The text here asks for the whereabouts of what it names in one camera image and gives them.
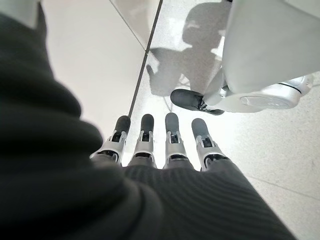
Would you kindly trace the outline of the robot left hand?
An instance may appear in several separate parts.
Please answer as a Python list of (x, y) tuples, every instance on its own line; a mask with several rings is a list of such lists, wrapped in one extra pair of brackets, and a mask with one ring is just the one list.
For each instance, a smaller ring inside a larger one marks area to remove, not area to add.
[(0, 234), (12, 240), (292, 240), (197, 118), (196, 171), (147, 153), (122, 167), (55, 80), (38, 0), (0, 3)]

